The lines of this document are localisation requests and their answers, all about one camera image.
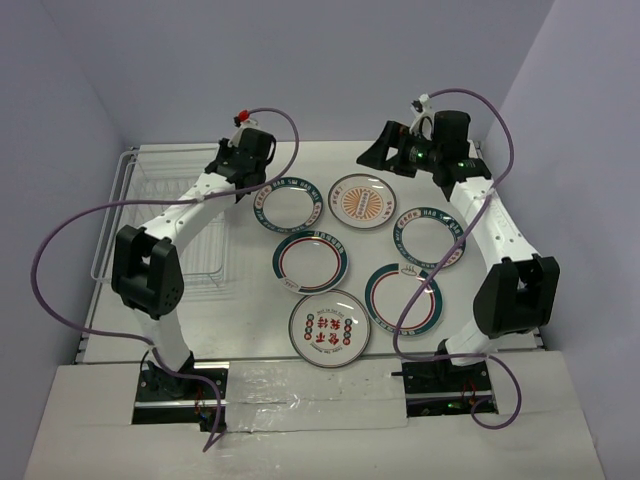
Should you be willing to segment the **orange sunburst plate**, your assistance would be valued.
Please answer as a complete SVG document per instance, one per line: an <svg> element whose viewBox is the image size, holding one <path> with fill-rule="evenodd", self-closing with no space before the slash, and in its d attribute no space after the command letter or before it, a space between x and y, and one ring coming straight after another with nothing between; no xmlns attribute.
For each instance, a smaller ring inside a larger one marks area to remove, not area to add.
<svg viewBox="0 0 640 480"><path fill-rule="evenodd" d="M391 186L373 175L351 174L338 179L328 193L329 209L342 224L373 230L395 214L397 197Z"/></svg>

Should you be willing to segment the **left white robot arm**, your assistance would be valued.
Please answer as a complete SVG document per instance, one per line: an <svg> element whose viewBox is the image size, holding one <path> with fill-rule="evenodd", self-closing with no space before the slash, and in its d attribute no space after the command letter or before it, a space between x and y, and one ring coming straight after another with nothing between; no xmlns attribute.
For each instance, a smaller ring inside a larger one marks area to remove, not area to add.
<svg viewBox="0 0 640 480"><path fill-rule="evenodd" d="M188 396L196 375L182 335L177 306L184 293L180 256L216 217L242 199L243 188L266 180L276 140L252 127L223 139L214 160L195 183L160 215L139 227L122 227L115 242L112 290L135 312L143 335L167 367L160 387L173 398Z"/></svg>

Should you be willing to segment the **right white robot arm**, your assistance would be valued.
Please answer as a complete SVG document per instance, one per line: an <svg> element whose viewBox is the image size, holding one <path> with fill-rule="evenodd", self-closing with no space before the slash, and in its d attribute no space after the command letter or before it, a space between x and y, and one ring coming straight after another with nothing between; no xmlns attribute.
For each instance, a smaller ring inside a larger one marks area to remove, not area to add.
<svg viewBox="0 0 640 480"><path fill-rule="evenodd" d="M469 379L469 365L483 361L498 339L526 334L549 323L560 276L552 256L542 256L524 238L496 191L483 160L470 154L470 116L439 111L431 134L389 121L357 164L409 178L431 174L446 200L467 224L478 245L487 274L474 297L471 320L438 350L436 383L447 391Z"/></svg>

